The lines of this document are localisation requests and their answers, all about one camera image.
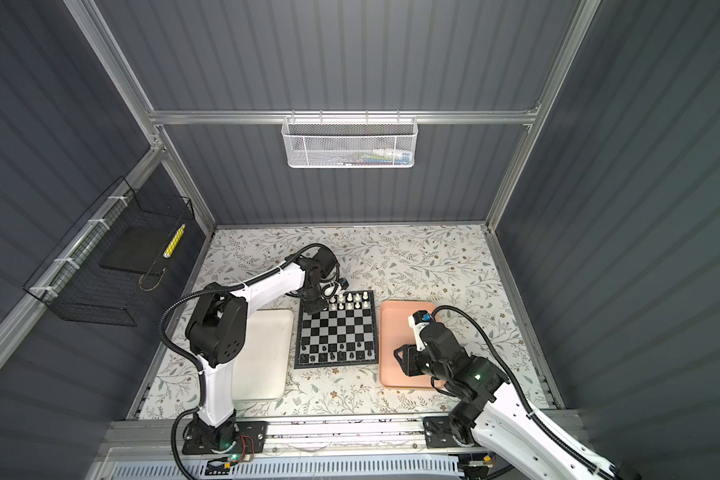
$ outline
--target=floral tablecloth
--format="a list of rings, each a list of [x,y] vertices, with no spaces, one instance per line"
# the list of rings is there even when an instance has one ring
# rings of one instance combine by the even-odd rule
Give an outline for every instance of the floral tablecloth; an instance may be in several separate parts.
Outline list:
[[[528,398],[547,408],[480,226],[373,226],[218,230],[195,283],[231,284],[268,270],[289,253],[320,242],[336,253],[352,290],[374,290],[376,317],[384,300],[429,300],[471,314],[515,370]],[[184,328],[189,302],[173,340],[189,348]],[[297,299],[283,296],[265,306],[298,314]],[[456,315],[438,319],[470,353],[489,356],[474,328]],[[445,412],[456,402],[434,391],[387,389],[378,365],[294,370],[296,324],[285,395],[277,402],[236,405],[239,416],[306,416],[362,413]],[[197,376],[187,360],[168,352],[139,417],[175,418],[197,404]]]

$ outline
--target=gray wall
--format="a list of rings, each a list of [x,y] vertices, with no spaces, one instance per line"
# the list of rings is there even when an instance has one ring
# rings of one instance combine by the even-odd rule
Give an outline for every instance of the gray wall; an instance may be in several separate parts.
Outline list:
[[[524,110],[576,1],[98,5],[159,110]],[[274,127],[168,127],[220,224],[484,220],[520,129],[422,127],[412,169],[358,172],[289,168]]]
[[[62,2],[0,2],[0,321],[21,285],[148,144]],[[144,188],[176,192],[162,168]],[[125,417],[157,345],[155,322],[202,245],[192,225],[138,327],[44,315],[0,370],[0,479],[82,478]]]
[[[0,2],[0,321],[148,147],[61,2]]]
[[[720,1],[601,6],[498,236],[592,443],[720,478]]]
[[[519,110],[576,2],[98,5],[158,110]]]
[[[219,224],[485,220],[520,125],[421,126],[416,165],[290,168],[280,127],[167,127]]]

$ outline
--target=yellow marker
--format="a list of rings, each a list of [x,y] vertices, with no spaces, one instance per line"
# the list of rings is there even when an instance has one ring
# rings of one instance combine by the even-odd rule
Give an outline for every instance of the yellow marker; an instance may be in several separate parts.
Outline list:
[[[176,249],[176,245],[179,244],[181,236],[184,235],[184,226],[186,226],[186,224],[182,224],[182,226],[180,226],[179,229],[176,231],[176,234],[173,235],[173,239],[171,240],[170,244],[168,244],[168,247],[166,247],[166,251],[163,252],[163,258],[170,258],[170,256],[173,255],[173,251]]]

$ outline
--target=pink tray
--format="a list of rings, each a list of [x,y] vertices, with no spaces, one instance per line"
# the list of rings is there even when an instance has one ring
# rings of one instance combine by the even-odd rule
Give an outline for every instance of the pink tray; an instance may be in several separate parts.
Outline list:
[[[432,312],[432,302],[409,302],[386,300],[379,307],[378,321],[378,370],[383,386],[397,389],[432,389],[429,375],[406,376],[394,358],[394,351],[408,343],[416,343],[413,330],[408,326],[408,317],[417,310]],[[434,383],[442,388],[444,382]]]

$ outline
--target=black wire basket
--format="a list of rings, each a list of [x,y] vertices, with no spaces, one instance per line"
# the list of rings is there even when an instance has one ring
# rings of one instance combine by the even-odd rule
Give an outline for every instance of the black wire basket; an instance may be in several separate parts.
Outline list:
[[[102,218],[88,220],[88,234],[53,260],[46,282],[35,283],[36,272],[24,290],[62,320],[135,326],[193,219],[188,198],[128,189]]]

